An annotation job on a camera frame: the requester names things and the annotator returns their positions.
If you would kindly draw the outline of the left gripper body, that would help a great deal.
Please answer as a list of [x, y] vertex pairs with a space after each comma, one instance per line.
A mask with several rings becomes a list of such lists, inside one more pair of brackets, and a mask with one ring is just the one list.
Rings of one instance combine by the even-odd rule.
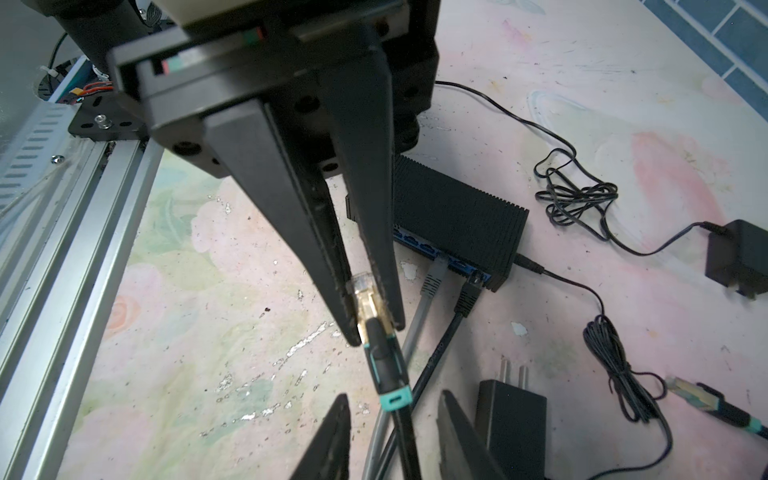
[[436, 1], [248, 1], [112, 49], [120, 103], [150, 137], [210, 175], [227, 169], [205, 144], [203, 119], [259, 99], [315, 164], [334, 156], [322, 70], [382, 53], [391, 78], [394, 149], [418, 141], [439, 53]]

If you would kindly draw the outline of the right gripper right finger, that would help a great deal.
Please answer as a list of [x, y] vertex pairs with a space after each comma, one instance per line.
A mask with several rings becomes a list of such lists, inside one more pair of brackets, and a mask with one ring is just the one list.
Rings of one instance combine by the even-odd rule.
[[440, 394], [437, 427], [442, 479], [505, 479], [449, 390]]

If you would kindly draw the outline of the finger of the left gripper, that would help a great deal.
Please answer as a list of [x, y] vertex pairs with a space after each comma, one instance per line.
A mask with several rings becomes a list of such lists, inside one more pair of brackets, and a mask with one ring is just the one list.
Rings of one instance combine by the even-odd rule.
[[204, 140], [301, 261], [348, 344], [357, 347], [351, 269], [327, 184], [285, 144], [268, 104], [248, 101], [205, 117]]
[[406, 325], [393, 246], [391, 74], [369, 46], [320, 74], [321, 101], [370, 270], [396, 330]]

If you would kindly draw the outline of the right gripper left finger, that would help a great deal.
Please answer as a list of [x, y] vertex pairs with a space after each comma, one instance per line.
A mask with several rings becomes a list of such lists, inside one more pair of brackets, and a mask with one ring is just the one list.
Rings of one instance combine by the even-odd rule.
[[339, 394], [320, 424], [291, 480], [347, 480], [351, 444], [348, 396]]

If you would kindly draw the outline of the small black power adapter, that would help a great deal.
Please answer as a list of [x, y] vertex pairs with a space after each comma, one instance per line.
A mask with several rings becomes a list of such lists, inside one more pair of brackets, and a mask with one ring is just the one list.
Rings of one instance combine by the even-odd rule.
[[[514, 264], [595, 296], [598, 314], [583, 329], [584, 343], [605, 370], [609, 390], [617, 396], [625, 419], [644, 424], [656, 420], [663, 432], [666, 445], [657, 459], [645, 465], [614, 467], [591, 477], [602, 479], [609, 475], [643, 472], [660, 465], [670, 456], [674, 446], [672, 429], [659, 405], [669, 393], [664, 380], [654, 372], [648, 374], [661, 386], [657, 395], [641, 384], [639, 378], [643, 373], [634, 370], [629, 363], [618, 331], [606, 314], [605, 303], [594, 289], [551, 272], [524, 255], [517, 256]], [[497, 380], [480, 383], [475, 428], [506, 478], [545, 477], [546, 415], [547, 399], [541, 395]]]

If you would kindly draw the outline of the black network switch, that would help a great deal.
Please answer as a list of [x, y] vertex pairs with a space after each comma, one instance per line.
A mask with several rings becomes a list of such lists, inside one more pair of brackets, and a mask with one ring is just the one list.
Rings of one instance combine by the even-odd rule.
[[[527, 209], [401, 154], [393, 154], [393, 245], [451, 270], [477, 276], [496, 292], [508, 279], [528, 219]], [[357, 223], [349, 196], [347, 216]]]

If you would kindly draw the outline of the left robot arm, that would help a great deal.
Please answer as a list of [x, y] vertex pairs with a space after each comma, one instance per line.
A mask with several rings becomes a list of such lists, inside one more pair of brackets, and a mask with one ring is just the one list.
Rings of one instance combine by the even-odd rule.
[[150, 137], [231, 177], [303, 264], [351, 345], [351, 271], [326, 178], [341, 175], [384, 310], [406, 320], [395, 157], [418, 141], [439, 53], [436, 1], [34, 1], [107, 73]]

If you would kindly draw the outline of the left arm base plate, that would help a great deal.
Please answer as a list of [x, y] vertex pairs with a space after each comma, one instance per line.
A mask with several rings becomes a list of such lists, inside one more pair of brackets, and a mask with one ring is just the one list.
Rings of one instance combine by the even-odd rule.
[[142, 107], [121, 92], [103, 92], [86, 96], [68, 126], [74, 137], [95, 142], [148, 140]]

